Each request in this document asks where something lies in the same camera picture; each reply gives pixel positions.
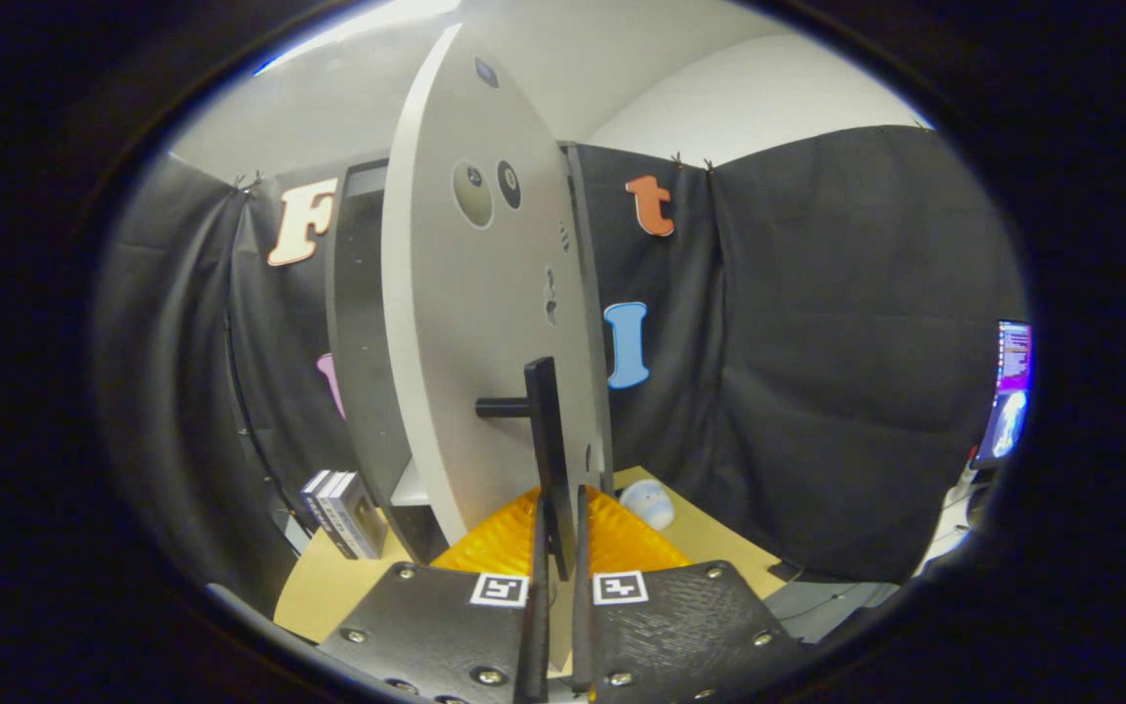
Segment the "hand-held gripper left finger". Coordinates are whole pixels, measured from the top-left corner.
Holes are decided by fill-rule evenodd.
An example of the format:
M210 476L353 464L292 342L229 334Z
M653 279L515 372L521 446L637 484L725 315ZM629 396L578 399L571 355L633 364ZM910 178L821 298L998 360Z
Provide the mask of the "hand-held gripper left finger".
M510 555L510 572L395 562L319 650L368 678L437 703L548 699L549 540L540 490L489 517L477 556Z

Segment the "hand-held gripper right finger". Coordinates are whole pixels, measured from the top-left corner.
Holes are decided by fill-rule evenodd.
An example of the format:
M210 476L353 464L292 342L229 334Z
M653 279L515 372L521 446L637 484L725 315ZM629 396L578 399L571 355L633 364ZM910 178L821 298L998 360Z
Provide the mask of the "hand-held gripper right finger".
M790 676L807 650L725 560L600 571L577 490L573 692L586 703L723 703Z

